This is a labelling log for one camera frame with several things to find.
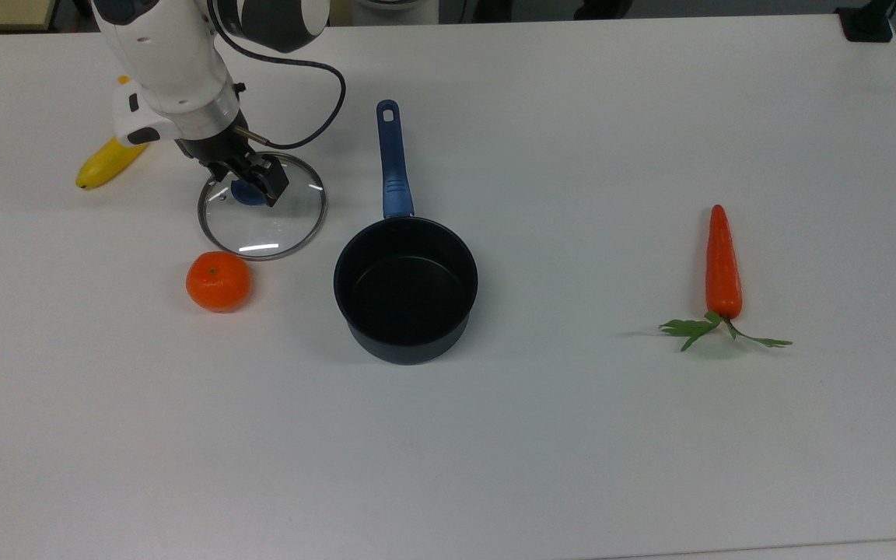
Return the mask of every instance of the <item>orange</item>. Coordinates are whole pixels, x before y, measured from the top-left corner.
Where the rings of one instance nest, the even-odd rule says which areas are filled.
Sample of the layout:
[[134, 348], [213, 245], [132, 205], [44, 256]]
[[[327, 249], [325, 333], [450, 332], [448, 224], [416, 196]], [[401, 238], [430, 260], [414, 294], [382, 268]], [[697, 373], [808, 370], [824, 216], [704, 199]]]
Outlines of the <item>orange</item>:
[[251, 272], [244, 259], [225, 251], [199, 255], [185, 277], [192, 301], [217, 313], [234, 311], [251, 292]]

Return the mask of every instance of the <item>saucepan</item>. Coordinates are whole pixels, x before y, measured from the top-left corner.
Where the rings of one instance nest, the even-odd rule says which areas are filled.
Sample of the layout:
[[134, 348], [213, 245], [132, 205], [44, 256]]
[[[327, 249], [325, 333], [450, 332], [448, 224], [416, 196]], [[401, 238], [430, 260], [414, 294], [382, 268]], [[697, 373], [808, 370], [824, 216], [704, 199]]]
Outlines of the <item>saucepan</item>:
[[441, 224], [413, 216], [399, 106], [376, 106], [383, 157], [383, 217], [345, 246], [334, 269], [334, 297], [366, 351], [412, 365], [458, 341], [476, 301], [472, 252]]

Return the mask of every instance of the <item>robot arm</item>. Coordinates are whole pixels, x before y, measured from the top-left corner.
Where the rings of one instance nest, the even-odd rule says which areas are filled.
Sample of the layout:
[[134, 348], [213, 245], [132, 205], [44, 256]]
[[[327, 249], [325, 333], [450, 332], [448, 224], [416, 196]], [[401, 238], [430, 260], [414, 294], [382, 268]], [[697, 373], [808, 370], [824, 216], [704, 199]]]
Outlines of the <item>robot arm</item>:
[[[330, 0], [212, 0], [223, 27], [278, 52], [323, 31]], [[276, 160], [256, 155], [245, 135], [238, 88], [213, 47], [206, 0], [93, 0], [110, 49], [132, 78], [113, 110], [124, 145], [174, 139], [221, 180], [228, 171], [273, 205], [288, 184]]]

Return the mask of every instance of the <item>yellow banana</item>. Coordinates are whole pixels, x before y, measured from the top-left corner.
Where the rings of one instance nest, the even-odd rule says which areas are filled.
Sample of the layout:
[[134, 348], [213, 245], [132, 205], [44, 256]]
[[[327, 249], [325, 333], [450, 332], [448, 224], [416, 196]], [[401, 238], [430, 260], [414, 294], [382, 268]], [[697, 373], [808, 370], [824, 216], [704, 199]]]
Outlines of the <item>yellow banana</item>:
[[125, 148], [116, 138], [110, 138], [99, 152], [93, 153], [88, 162], [85, 162], [85, 166], [78, 172], [75, 184], [86, 190], [102, 187], [122, 170], [127, 169], [145, 148], [147, 148], [145, 143], [135, 145], [134, 148]]

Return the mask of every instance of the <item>carrot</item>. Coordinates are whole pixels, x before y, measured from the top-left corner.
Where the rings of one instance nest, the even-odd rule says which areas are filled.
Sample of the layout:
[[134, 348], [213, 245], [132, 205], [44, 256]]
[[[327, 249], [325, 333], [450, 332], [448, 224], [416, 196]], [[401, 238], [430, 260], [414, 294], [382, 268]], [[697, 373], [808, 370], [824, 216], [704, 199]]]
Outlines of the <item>carrot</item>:
[[735, 259], [732, 231], [721, 205], [711, 208], [711, 234], [707, 239], [707, 275], [704, 279], [707, 309], [723, 319], [742, 313], [742, 280]]
[[704, 276], [704, 297], [707, 302], [706, 321], [682, 321], [674, 319], [659, 325], [662, 332], [673, 337], [687, 337], [680, 352], [704, 334], [717, 329], [721, 323], [728, 326], [732, 339], [737, 337], [757, 341], [767, 348], [782, 348], [793, 344], [791, 341], [757, 339], [743, 334], [732, 324], [742, 313], [742, 281], [739, 279], [739, 265], [732, 244], [732, 231], [728, 226], [728, 216], [721, 205], [711, 208], [711, 233], [707, 240], [707, 270]]

